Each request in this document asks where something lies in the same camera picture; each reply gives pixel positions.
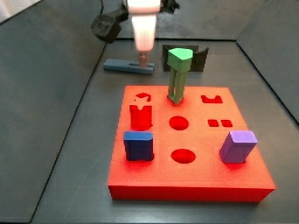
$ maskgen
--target purple block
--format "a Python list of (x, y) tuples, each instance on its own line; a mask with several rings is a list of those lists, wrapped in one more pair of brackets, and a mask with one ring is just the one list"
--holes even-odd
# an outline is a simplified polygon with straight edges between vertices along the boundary
[(258, 144), (251, 130), (233, 130), (219, 150), (223, 163), (242, 164)]

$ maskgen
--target green block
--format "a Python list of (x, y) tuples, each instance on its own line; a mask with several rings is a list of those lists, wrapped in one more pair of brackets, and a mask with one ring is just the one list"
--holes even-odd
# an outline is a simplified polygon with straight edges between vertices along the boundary
[(170, 50), (167, 64), (179, 74), (189, 72), (193, 66), (193, 50), (183, 48)]

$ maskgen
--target circular hole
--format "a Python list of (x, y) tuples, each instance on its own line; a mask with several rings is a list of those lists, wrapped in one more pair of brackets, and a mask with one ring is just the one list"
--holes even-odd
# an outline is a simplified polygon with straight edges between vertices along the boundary
[(185, 117), (175, 116), (170, 120), (170, 125), (175, 130), (186, 130), (190, 126), (190, 123)]
[(189, 164), (197, 158), (191, 150), (179, 149), (173, 152), (173, 160), (181, 164)]

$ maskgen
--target red shape sorter board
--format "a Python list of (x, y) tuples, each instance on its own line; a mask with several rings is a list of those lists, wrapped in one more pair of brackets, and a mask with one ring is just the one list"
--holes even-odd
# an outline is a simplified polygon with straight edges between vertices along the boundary
[[(125, 132), (131, 130), (130, 104), (141, 93), (153, 96), (154, 126), (149, 131), (154, 133), (154, 160), (130, 162)], [(107, 181), (113, 199), (259, 202), (277, 186), (258, 147), (245, 164), (225, 164), (221, 160), (230, 131), (249, 129), (230, 89), (186, 87), (178, 106), (167, 93), (167, 86), (126, 87)], [(222, 103), (203, 102), (217, 95)], [(170, 121), (175, 116), (187, 119), (187, 129), (173, 128)], [(189, 164), (174, 161), (173, 153), (179, 149), (195, 154)]]

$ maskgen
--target blue block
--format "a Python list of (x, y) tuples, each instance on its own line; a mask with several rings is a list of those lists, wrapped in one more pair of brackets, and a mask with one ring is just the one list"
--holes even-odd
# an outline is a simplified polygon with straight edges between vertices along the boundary
[(147, 63), (147, 67), (141, 67), (139, 63), (133, 60), (107, 59), (105, 63), (105, 69), (138, 74), (153, 74), (155, 70), (155, 64)]
[(219, 154), (225, 163), (242, 164), (258, 144), (258, 139), (251, 130), (233, 130), (229, 133)]
[(129, 161), (155, 159), (154, 134), (150, 131), (126, 131), (126, 159)]

